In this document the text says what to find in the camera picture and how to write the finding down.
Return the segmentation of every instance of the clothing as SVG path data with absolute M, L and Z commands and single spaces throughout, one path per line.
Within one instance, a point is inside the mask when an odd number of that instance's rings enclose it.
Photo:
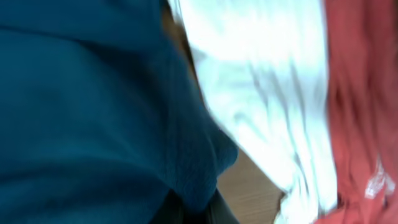
M 198 215 L 184 212 L 179 197 L 169 192 L 164 204 L 149 224 L 239 224 L 226 204 L 223 196 L 217 190 L 211 198 L 206 210 Z
M 1 223 L 203 211 L 238 155 L 163 33 L 165 2 L 0 2 Z
M 328 106 L 340 206 L 317 223 L 398 223 L 394 0 L 325 2 Z
M 211 115 L 286 193 L 275 223 L 337 204 L 322 1 L 169 0 Z

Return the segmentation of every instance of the white fabric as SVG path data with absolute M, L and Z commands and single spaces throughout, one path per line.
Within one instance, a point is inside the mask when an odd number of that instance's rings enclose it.
M 286 193 L 275 223 L 311 223 L 334 208 L 322 2 L 169 3 L 211 115 Z

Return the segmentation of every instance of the teal fabric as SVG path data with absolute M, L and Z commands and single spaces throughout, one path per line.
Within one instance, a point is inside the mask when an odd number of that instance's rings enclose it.
M 0 1 L 0 223 L 203 211 L 237 147 L 162 32 L 159 0 Z

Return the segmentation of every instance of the fabric fold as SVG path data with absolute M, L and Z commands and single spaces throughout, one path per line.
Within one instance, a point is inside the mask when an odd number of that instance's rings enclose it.
M 398 222 L 395 0 L 325 1 L 339 207 L 319 224 Z
M 215 121 L 286 193 L 275 223 L 311 223 L 337 204 L 317 0 L 169 0 Z

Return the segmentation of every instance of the wooden surface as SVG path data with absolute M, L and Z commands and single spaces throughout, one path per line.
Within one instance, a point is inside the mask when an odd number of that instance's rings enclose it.
M 242 151 L 218 188 L 242 224 L 273 223 L 282 193 Z

